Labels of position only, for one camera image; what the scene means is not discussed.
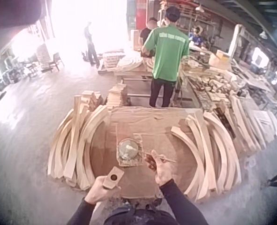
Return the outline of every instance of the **blue shirt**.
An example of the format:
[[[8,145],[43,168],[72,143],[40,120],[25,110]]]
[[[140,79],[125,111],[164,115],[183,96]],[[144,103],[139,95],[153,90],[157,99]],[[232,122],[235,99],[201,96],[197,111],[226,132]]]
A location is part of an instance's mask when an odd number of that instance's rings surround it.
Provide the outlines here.
[[[192,38],[192,41],[195,45],[199,46],[203,43],[202,37],[189,33],[189,39]]]

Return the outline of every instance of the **green t-shirt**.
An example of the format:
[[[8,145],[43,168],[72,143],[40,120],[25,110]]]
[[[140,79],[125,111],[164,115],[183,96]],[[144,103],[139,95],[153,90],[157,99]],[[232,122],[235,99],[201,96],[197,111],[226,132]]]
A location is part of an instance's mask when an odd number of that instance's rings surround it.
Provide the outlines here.
[[[176,81],[181,58],[189,54],[187,35],[174,25],[156,28],[149,34],[145,48],[156,49],[153,77]]]

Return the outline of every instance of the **worker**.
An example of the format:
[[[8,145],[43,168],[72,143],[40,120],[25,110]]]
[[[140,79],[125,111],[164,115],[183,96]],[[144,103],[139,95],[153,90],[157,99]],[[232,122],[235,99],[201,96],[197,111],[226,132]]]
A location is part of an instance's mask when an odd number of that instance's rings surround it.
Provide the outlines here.
[[[162,160],[154,150],[151,152],[151,156],[146,156],[145,161],[155,173],[155,182],[171,207],[175,219],[169,213],[157,210],[153,206],[151,206],[151,210],[137,210],[130,204],[125,204],[114,210],[113,214],[105,220],[104,225],[206,225],[207,222],[202,213],[182,194],[172,179],[170,163]],[[97,177],[68,225],[89,224],[96,203],[110,198],[120,190],[119,187],[115,187],[113,190],[105,189],[102,186],[105,178],[106,176]]]
[[[189,34],[189,40],[193,41],[194,45],[201,47],[203,46],[203,39],[201,37],[202,28],[200,26],[194,27],[193,33]]]
[[[157,28],[157,19],[154,18],[154,17],[151,17],[151,18],[148,20],[146,26],[147,26],[147,27],[141,31],[140,36],[139,36],[138,42],[139,42],[139,45],[140,45],[140,46],[143,46],[144,43],[147,41],[147,38],[148,38],[149,34],[151,33],[151,31],[152,31],[153,29]],[[142,53],[141,56],[142,56],[142,57],[151,58],[151,57],[155,56],[155,51],[154,51],[154,50],[151,50],[151,51],[148,52],[148,53],[145,53],[145,54]]]
[[[188,37],[176,27],[176,22],[179,18],[180,11],[178,8],[167,8],[165,14],[167,26],[152,30],[142,48],[143,53],[155,49],[151,97],[149,101],[151,107],[155,107],[162,86],[162,107],[169,106],[177,81],[181,58],[188,55]]]
[[[88,59],[89,59],[91,65],[93,66],[94,65],[94,62],[92,60],[92,56],[93,56],[95,59],[95,62],[96,62],[96,66],[99,67],[100,62],[99,62],[99,59],[98,59],[98,56],[97,56],[97,53],[95,50],[95,45],[92,42],[92,34],[90,33],[91,24],[92,24],[91,22],[88,22],[87,26],[84,29],[84,35],[85,35],[85,39],[87,42],[87,48],[88,48],[88,52],[87,52]]]

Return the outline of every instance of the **dark hair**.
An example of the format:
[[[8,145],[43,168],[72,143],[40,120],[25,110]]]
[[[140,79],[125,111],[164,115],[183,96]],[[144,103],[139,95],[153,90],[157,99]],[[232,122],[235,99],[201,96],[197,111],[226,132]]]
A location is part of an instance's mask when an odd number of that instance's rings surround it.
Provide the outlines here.
[[[148,20],[148,22],[149,22],[149,21],[155,21],[155,22],[157,22],[157,19],[156,19],[155,17],[150,17],[149,20]]]

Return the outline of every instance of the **ceiling beam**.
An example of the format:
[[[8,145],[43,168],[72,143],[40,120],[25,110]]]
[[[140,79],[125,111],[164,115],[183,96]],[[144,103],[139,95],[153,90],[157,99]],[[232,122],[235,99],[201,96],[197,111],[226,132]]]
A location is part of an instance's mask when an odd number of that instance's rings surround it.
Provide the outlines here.
[[[245,10],[259,25],[267,32],[270,38],[277,46],[277,37],[275,36],[275,29],[272,25],[264,18],[264,16],[247,0],[233,0],[243,10]]]

